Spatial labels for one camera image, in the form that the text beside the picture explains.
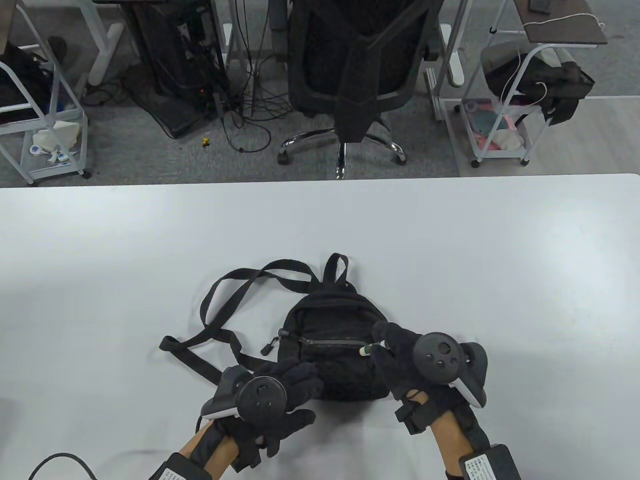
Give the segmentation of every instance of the black mesh chair back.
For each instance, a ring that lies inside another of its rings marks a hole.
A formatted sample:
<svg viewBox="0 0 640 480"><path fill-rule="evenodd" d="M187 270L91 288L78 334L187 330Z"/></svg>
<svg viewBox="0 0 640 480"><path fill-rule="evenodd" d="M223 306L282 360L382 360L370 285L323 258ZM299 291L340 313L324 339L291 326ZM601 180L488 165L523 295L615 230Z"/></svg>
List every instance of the black mesh chair back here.
<svg viewBox="0 0 640 480"><path fill-rule="evenodd" d="M341 143L363 140L415 89L443 0L294 0L289 100L328 113Z"/></svg>

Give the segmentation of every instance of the hand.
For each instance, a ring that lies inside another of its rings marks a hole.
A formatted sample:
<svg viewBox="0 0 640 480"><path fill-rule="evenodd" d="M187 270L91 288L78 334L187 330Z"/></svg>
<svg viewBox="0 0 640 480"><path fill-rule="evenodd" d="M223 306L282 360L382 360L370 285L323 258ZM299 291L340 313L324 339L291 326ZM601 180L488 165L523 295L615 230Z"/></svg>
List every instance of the hand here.
<svg viewBox="0 0 640 480"><path fill-rule="evenodd" d="M457 389L430 382L420 374L413 362L413 346L420 335L398 324L381 321L373 326L372 336L376 342L385 341L386 348L373 347L371 360L380 369L382 378L396 400L407 393L413 397L416 392L410 390L424 392L442 413L467 402Z"/></svg>
<svg viewBox="0 0 640 480"><path fill-rule="evenodd" d="M265 365L258 369L256 376L270 376L278 380L287 392L287 412L281 419L274 419L266 427L250 425L237 417L216 420L215 427L225 435L231 436L240 449L240 458L251 463L253 457L259 461L257 448L267 450L267 457L273 457L280 450L280 441L311 425L316 420L312 410L295 410L323 389L314 364L300 363L296 359L284 360L275 365Z"/></svg>

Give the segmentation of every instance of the gray carpet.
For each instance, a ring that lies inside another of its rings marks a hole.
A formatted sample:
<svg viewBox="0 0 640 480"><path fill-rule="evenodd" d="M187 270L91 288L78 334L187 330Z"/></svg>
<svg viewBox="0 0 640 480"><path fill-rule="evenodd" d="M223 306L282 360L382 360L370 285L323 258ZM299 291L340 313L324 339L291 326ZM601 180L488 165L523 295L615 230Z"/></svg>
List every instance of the gray carpet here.
<svg viewBox="0 0 640 480"><path fill-rule="evenodd" d="M634 57L640 40L640 9L636 0L591 0L594 11L607 23L607 34L611 44L597 51L578 52L575 56L584 70L596 80L593 95L637 95L640 94L640 64ZM228 18L227 3L219 1L220 15ZM474 66L479 49L486 40L486 31L495 15L498 0L476 0L471 20L463 41L465 70ZM443 20L452 20L456 3L449 0L442 12ZM253 49L259 46L264 23L265 0L246 0L249 41ZM108 25L118 19L115 9L102 9L101 15ZM97 48L91 39L84 20L77 9L35 9L32 18L43 36L61 35L69 43L69 54L65 60L65 72L74 83L82 72L88 71ZM28 30L17 19L12 31L12 40L18 44L31 43ZM511 21L516 24L512 15ZM267 32L266 44L269 45ZM136 63L130 37L120 41L106 78ZM232 79L238 84L237 71L232 70ZM268 63L263 70L263 81L269 90L284 92L286 74L282 66ZM459 97L461 91L446 88L445 96ZM278 166L276 153L279 143L300 131L329 126L326 116L315 119L293 113L283 120L268 122L273 140L270 146L257 154L240 154L229 147L219 121L203 125L199 130L180 140L167 138L160 127L144 111L130 102L122 105L107 105L87 109L92 124L88 159L89 169L94 173L89 180L77 175L47 179L43 186L109 185L109 184L155 184L183 182L234 182L264 180L323 180L335 178L335 142L309 143L308 146L292 150L293 163ZM458 169L453 159L445 127L433 121L424 87L419 81L417 93L403 108L385 114L391 125L394 141L408 153L409 161L404 167L392 162L392 154L384 148L370 143L349 146L347 178L414 178L455 177ZM246 127L235 131L228 120L230 137L234 144L245 149L264 144L266 134ZM375 125L372 132L387 135ZM211 139L209 148L202 148L203 137ZM5 142L12 151L19 151L20 139ZM23 186L24 180L8 164L0 159L0 187Z"/></svg>

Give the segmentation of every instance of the black backpack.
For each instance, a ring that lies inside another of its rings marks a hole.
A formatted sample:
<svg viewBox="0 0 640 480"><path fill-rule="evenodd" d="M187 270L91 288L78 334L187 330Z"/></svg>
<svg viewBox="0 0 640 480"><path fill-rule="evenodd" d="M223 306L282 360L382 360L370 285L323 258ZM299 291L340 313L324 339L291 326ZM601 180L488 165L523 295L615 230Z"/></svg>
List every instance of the black backpack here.
<svg viewBox="0 0 640 480"><path fill-rule="evenodd" d="M20 79L38 107L44 113L48 112L53 74L42 68L40 58L24 52L7 42L4 54L0 55L0 61L13 70L13 73ZM27 100L9 75L4 70L0 70L0 107L26 102ZM30 120L32 118L38 118L38 115L31 108L4 112L0 113L0 124Z"/></svg>
<svg viewBox="0 0 640 480"><path fill-rule="evenodd" d="M339 259L342 259L345 268L340 277L336 278ZM389 390L382 381L380 372L376 370L370 357L360 356L359 350L373 342L373 324L387 320L369 300L359 295L355 287L347 282L348 264L347 257L334 253L326 263L322 282L308 265L296 260L276 260L260 270L233 270L213 284L200 305L200 319L204 329L186 342L179 342L167 336L160 343L160 349L170 352L216 385L220 382L220 370L202 360L190 350L190 347L212 339L228 343L238 363L249 370L254 371L264 364L272 363L242 353L242 345L235 333L222 327L258 278L275 278L286 289L307 295L291 309L278 335L261 353L268 355L279 341L278 360L299 358L302 362L315 363L320 378L324 381L320 399L362 401L384 398L389 394ZM310 280L306 282L282 278L269 270L306 273ZM246 282L231 295L207 324L207 311L213 295L218 285L227 279Z"/></svg>

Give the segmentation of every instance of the white label sticker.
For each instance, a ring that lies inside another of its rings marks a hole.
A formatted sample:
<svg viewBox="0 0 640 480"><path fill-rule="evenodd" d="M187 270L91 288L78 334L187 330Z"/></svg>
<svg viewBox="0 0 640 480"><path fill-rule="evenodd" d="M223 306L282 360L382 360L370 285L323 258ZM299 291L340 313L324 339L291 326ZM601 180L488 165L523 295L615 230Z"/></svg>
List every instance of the white label sticker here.
<svg viewBox="0 0 640 480"><path fill-rule="evenodd" d="M187 479L182 475L178 475L173 470L169 470L168 468L165 468L164 472L162 472L162 475L160 475L160 478L158 480L187 480Z"/></svg>
<svg viewBox="0 0 640 480"><path fill-rule="evenodd" d="M491 463L486 455L480 455L465 462L469 480L495 480Z"/></svg>

